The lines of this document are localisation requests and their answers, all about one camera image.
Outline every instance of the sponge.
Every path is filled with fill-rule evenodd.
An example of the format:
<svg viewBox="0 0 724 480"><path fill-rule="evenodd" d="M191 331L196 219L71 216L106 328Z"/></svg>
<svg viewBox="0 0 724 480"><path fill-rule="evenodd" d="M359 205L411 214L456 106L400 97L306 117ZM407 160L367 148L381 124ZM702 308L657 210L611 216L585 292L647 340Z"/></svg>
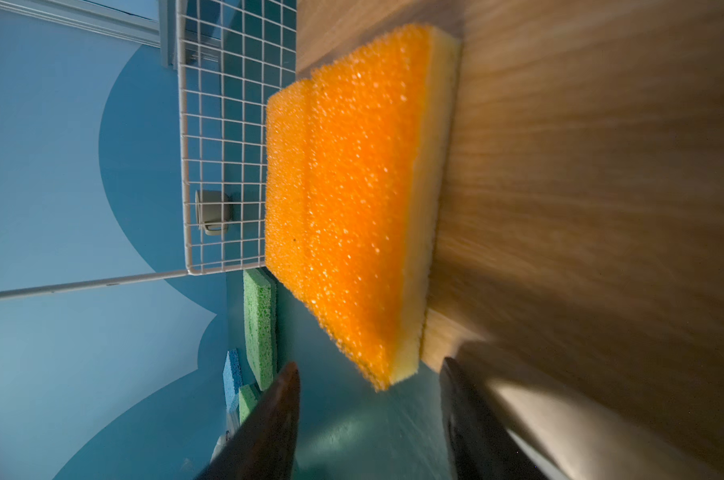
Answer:
<svg viewBox="0 0 724 480"><path fill-rule="evenodd" d="M242 370L239 367L239 354L236 350L226 353L223 364L223 394L226 396L226 411L234 413L239 406L239 389L242 387Z"/></svg>
<svg viewBox="0 0 724 480"><path fill-rule="evenodd" d="M244 342L247 362L261 390L266 390L277 372L276 285L261 269L245 270Z"/></svg>
<svg viewBox="0 0 724 480"><path fill-rule="evenodd" d="M438 28L409 24L313 70L308 100L305 87L269 100L267 229L296 244L288 231L300 229L306 246L286 259L267 236L266 263L376 389L418 369L459 53ZM294 138L280 136L280 118L306 103L308 125L295 116ZM307 144L308 169L272 140ZM268 196L290 175L305 217L280 216L287 202Z"/></svg>
<svg viewBox="0 0 724 480"><path fill-rule="evenodd" d="M258 403L258 389L254 384L245 385L239 389L239 423L244 423L244 419L250 415L250 412L255 408L255 404Z"/></svg>

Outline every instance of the yellow sponge layer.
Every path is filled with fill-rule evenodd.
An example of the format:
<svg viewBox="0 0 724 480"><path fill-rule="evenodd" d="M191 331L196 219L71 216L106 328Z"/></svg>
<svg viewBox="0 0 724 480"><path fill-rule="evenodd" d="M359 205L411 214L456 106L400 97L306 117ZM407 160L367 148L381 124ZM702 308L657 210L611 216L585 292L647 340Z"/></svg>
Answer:
<svg viewBox="0 0 724 480"><path fill-rule="evenodd" d="M376 389L418 369L458 59L406 25L312 72L300 298Z"/></svg>
<svg viewBox="0 0 724 480"><path fill-rule="evenodd" d="M306 249L308 80L291 84L266 107L266 267L303 299Z"/></svg>

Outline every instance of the white wire rack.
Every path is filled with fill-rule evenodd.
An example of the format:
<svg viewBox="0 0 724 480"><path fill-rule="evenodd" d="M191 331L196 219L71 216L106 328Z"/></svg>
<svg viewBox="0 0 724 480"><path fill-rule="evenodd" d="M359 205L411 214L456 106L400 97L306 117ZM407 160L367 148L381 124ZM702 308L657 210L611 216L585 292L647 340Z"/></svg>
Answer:
<svg viewBox="0 0 724 480"><path fill-rule="evenodd" d="M186 268L265 264L268 98L295 79L294 1L177 2Z"/></svg>

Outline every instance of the wooden board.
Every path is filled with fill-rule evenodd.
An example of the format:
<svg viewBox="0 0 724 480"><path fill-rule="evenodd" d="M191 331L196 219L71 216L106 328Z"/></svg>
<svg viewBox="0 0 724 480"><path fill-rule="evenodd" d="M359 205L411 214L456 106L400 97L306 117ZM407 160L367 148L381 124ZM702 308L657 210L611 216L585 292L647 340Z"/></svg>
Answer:
<svg viewBox="0 0 724 480"><path fill-rule="evenodd" d="M724 0L301 0L299 75L411 21L464 42L424 361L639 432L573 478L724 475Z"/></svg>

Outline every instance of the light blue wall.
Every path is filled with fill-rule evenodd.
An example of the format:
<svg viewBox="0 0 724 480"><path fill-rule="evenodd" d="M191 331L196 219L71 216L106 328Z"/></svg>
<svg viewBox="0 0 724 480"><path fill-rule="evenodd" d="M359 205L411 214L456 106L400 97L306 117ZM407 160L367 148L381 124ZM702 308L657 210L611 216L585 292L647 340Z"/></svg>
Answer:
<svg viewBox="0 0 724 480"><path fill-rule="evenodd" d="M130 150L140 140L102 135L112 87L137 48L0 11L0 290L152 272L182 258L182 238L165 223L154 241L174 259L144 260L152 245L136 250L120 226L130 217L118 221L104 190L103 142ZM138 62L158 66L150 53ZM156 79L126 88L141 81ZM177 97L169 78L161 88L175 129L155 130L152 142L172 145L172 156ZM134 98L122 114L151 120L153 107ZM201 289L189 280L187 294L162 281L0 302L0 480L85 478L81 466L112 463L109 478L190 478L201 468L223 425L218 278Z"/></svg>

